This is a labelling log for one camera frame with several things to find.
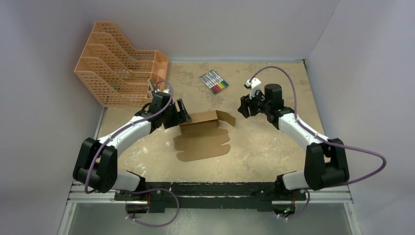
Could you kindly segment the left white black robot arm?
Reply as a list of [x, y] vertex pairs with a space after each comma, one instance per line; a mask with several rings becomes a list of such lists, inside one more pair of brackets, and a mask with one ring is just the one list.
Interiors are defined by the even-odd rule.
[[106, 137], [87, 138], [80, 147], [72, 177], [84, 184], [87, 194], [95, 191], [126, 191], [133, 200], [146, 194], [145, 178], [118, 169], [118, 158], [132, 144], [160, 127], [168, 129], [190, 121], [182, 99], [173, 100], [166, 92], [156, 92], [150, 103], [123, 126]]

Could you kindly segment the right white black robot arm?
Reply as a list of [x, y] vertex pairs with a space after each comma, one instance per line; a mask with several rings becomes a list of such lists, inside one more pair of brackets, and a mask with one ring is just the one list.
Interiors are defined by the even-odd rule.
[[342, 141], [307, 132], [309, 126], [295, 115], [294, 109], [284, 105], [279, 84], [267, 84], [264, 91], [259, 81], [246, 82], [244, 86], [250, 93], [241, 97], [239, 113], [245, 118], [265, 114], [269, 123], [305, 151], [303, 171], [277, 176], [275, 193], [278, 198], [287, 199], [296, 189], [319, 190], [349, 180], [346, 152], [338, 147]]

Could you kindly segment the brown cardboard box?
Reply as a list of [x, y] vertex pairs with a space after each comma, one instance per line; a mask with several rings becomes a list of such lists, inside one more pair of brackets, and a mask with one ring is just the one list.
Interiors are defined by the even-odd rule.
[[191, 121], [180, 124], [181, 134], [173, 139], [174, 148], [178, 150], [177, 158], [190, 162], [223, 156], [231, 146], [229, 132], [220, 128], [220, 122], [234, 127], [236, 118], [231, 114], [212, 110], [190, 115]]

